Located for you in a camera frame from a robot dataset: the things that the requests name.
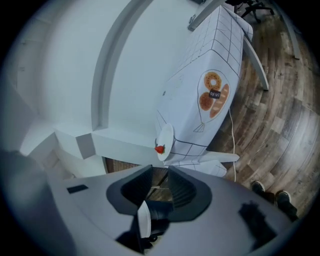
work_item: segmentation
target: white cable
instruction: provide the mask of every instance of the white cable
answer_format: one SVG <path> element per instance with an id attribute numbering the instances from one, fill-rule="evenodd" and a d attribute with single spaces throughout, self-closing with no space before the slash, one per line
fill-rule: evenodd
<path id="1" fill-rule="evenodd" d="M 231 119 L 231 134 L 232 134 L 232 140 L 233 140 L 233 154 L 234 154 L 235 150 L 236 150 L 236 144 L 235 144 L 235 136 L 234 136 L 234 122 L 232 121 L 230 108 L 229 108 L 229 115 L 230 115 L 230 119 Z M 234 170 L 234 182 L 236 182 L 237 173 L 236 173 L 235 162 L 233 162 L 233 170 Z"/>

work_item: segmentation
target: bread illustration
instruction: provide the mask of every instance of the bread illustration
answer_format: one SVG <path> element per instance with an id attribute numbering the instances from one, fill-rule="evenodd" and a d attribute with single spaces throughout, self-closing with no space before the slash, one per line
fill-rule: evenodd
<path id="1" fill-rule="evenodd" d="M 204 85 L 210 90 L 220 91 L 221 89 L 221 78 L 216 72 L 208 72 L 204 76 Z"/>
<path id="2" fill-rule="evenodd" d="M 204 111 L 208 111 L 213 103 L 214 99 L 209 97 L 209 92 L 204 92 L 199 98 L 199 105 Z"/>
<path id="3" fill-rule="evenodd" d="M 210 110 L 210 118 L 214 118 L 222 110 L 222 108 L 224 107 L 228 99 L 229 92 L 230 92 L 230 87 L 226 83 L 221 90 L 220 98 L 216 99 L 215 102 L 213 103 L 213 106 Z"/>

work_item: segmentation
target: shoe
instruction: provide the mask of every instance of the shoe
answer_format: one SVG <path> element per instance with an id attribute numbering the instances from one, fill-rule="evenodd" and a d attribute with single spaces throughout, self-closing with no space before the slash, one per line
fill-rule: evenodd
<path id="1" fill-rule="evenodd" d="M 280 190 L 275 194 L 275 201 L 277 205 L 284 202 L 291 203 L 291 195 L 285 190 Z"/>
<path id="2" fill-rule="evenodd" d="M 262 193 L 264 193 L 266 191 L 264 185 L 260 181 L 257 181 L 257 180 L 252 182 L 250 187 L 251 187 L 251 190 L 258 195 L 261 195 Z"/>

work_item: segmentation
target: small black rectangle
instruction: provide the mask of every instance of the small black rectangle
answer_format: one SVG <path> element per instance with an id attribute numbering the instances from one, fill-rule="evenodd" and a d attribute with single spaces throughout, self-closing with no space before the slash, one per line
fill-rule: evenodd
<path id="1" fill-rule="evenodd" d="M 210 90 L 209 98 L 220 99 L 220 94 L 221 94 L 221 92 L 218 90 Z"/>
<path id="2" fill-rule="evenodd" d="M 78 186 L 72 186 L 68 187 L 67 190 L 70 194 L 80 192 L 82 190 L 86 190 L 88 187 L 86 185 L 78 185 Z"/>

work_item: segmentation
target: office chair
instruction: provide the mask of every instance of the office chair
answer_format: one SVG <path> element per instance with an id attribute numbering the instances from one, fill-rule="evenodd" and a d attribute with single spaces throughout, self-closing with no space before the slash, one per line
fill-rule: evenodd
<path id="1" fill-rule="evenodd" d="M 255 17 L 256 22 L 261 23 L 261 20 L 257 18 L 256 15 L 256 10 L 270 10 L 270 13 L 272 15 L 274 15 L 274 10 L 272 10 L 269 7 L 265 7 L 263 2 L 258 2 L 256 0 L 256 3 L 254 3 L 253 0 L 227 0 L 225 1 L 227 4 L 232 5 L 232 6 L 236 6 L 239 5 L 241 3 L 244 4 L 248 4 L 249 6 L 245 8 L 245 12 L 244 14 L 241 16 L 241 18 L 243 18 L 244 16 L 246 16 L 247 14 L 249 14 L 250 12 L 253 12 L 253 15 Z"/>

